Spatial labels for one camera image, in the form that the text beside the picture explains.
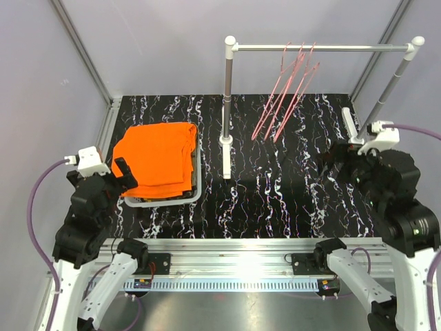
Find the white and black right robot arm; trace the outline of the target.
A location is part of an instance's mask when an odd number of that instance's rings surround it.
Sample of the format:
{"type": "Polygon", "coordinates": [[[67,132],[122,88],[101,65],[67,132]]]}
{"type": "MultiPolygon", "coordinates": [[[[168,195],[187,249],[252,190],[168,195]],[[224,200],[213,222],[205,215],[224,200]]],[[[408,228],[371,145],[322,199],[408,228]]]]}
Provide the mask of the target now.
{"type": "Polygon", "coordinates": [[[317,156],[321,173],[339,164],[336,178],[371,204],[374,228],[390,256],[394,293],[360,266],[341,239],[316,244],[314,268],[339,277],[363,305],[371,330],[439,330],[435,281],[440,263],[440,224],[416,198],[420,171],[406,152],[335,142],[317,156]]]}

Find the pink wire hanger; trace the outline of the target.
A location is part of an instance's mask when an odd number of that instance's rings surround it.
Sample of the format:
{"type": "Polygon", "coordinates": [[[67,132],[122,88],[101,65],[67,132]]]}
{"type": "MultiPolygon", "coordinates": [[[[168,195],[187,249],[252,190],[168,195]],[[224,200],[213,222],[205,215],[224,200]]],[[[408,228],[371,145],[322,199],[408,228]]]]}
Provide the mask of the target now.
{"type": "Polygon", "coordinates": [[[282,105],[282,102],[288,92],[288,90],[290,89],[292,83],[294,82],[294,79],[296,78],[297,72],[300,69],[303,59],[304,59],[304,54],[302,52],[303,46],[301,45],[300,50],[298,51],[297,57],[285,68],[284,67],[284,60],[285,60],[285,53],[287,51],[287,46],[289,46],[290,43],[288,43],[284,50],[283,50],[283,54],[282,54],[282,58],[281,58],[281,62],[280,62],[280,75],[274,85],[274,88],[265,104],[263,113],[261,114],[261,117],[256,125],[256,128],[253,131],[252,134],[252,141],[255,140],[259,134],[259,132],[263,129],[263,126],[265,125],[268,117],[270,116],[270,114],[273,112],[274,107],[276,107],[275,113],[273,114],[271,123],[269,124],[269,127],[267,129],[267,132],[265,134],[264,140],[266,140],[269,136],[269,132],[274,124],[274,121],[278,115],[278,112],[280,110],[280,107],[282,105]],[[282,78],[284,76],[284,74],[286,72],[290,72],[290,76],[287,79],[287,81],[285,82],[285,85],[281,88],[280,93],[276,94],[276,91],[280,85],[280,82],[282,81],[282,78]]]}
{"type": "Polygon", "coordinates": [[[300,49],[298,50],[298,54],[297,54],[296,58],[285,68],[284,67],[285,53],[286,53],[286,51],[288,51],[288,46],[290,46],[290,45],[291,45],[290,42],[287,43],[283,49],[283,54],[282,54],[281,63],[280,63],[280,75],[279,75],[278,80],[274,86],[273,91],[270,94],[270,98],[265,106],[265,111],[267,112],[266,117],[268,117],[270,114],[272,114],[273,117],[272,117],[272,120],[267,128],[266,133],[265,133],[264,140],[266,140],[270,136],[271,130],[273,129],[275,121],[278,118],[278,113],[280,112],[280,110],[282,109],[282,105],[284,104],[284,100],[285,100],[286,96],[288,95],[288,92],[290,91],[291,86],[295,83],[296,77],[301,69],[303,69],[303,75],[302,75],[302,78],[299,81],[299,83],[294,91],[294,94],[291,98],[291,101],[289,102],[289,105],[286,107],[285,115],[284,115],[278,129],[276,130],[274,137],[273,137],[274,143],[277,142],[279,136],[282,134],[290,116],[292,115],[295,107],[299,103],[299,98],[301,96],[303,96],[305,89],[308,87],[308,85],[310,83],[310,81],[308,81],[306,83],[306,86],[301,90],[303,83],[306,81],[306,77],[309,75],[311,70],[313,70],[313,71],[315,70],[315,67],[312,67],[312,68],[309,67],[309,62],[311,60],[311,55],[312,55],[313,50],[310,50],[309,53],[304,52],[303,51],[304,44],[302,44],[300,46],[300,49]],[[271,107],[269,108],[269,102],[273,100],[273,98],[275,96],[276,88],[278,87],[283,75],[286,72],[289,72],[290,76],[287,79],[284,87],[280,91],[279,95],[276,97],[276,99],[272,103],[271,107]]]}
{"type": "Polygon", "coordinates": [[[306,90],[308,89],[312,79],[314,78],[317,69],[320,67],[320,63],[317,62],[314,66],[310,66],[310,62],[313,57],[313,52],[316,48],[316,42],[312,44],[312,47],[309,50],[308,57],[307,57],[307,63],[304,67],[304,72],[302,79],[300,80],[298,87],[296,88],[296,91],[293,95],[293,98],[289,104],[289,107],[287,108],[287,111],[283,117],[283,120],[281,122],[281,125],[279,129],[276,131],[274,135],[273,142],[277,142],[279,136],[283,133],[283,130],[285,129],[285,126],[290,118],[290,116],[294,113],[294,110],[296,109],[297,105],[300,103],[300,99],[305,94],[306,90]]]}

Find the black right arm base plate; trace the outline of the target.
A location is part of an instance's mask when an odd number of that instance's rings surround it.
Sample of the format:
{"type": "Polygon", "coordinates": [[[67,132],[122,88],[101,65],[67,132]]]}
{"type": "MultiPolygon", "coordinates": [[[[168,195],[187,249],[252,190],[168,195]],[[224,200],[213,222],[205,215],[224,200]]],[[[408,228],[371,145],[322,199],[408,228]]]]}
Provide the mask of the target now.
{"type": "Polygon", "coordinates": [[[307,276],[316,272],[316,264],[312,253],[288,253],[284,255],[295,276],[307,276]]]}

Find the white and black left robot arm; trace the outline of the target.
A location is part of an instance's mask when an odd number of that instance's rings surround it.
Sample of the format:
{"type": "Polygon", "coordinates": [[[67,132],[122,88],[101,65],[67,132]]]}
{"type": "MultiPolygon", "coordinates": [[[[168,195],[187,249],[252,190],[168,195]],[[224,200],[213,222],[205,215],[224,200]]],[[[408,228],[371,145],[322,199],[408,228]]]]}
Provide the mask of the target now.
{"type": "Polygon", "coordinates": [[[98,330],[125,280],[149,268],[147,244],[124,239],[101,280],[84,295],[92,266],[108,236],[110,214],[119,197],[137,186],[125,159],[118,158],[116,165],[120,177],[102,162],[68,172],[75,191],[69,214],[55,236],[53,303],[57,308],[48,317],[48,330],[98,330]]]}

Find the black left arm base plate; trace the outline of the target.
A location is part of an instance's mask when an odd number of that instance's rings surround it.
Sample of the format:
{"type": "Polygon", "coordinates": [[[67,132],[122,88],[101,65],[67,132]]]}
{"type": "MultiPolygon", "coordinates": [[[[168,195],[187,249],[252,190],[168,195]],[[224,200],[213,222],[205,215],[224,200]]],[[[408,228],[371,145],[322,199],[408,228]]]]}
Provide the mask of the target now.
{"type": "Polygon", "coordinates": [[[147,273],[151,274],[154,272],[154,276],[169,275],[171,258],[172,255],[170,253],[150,253],[149,261],[147,263],[147,273]]]}

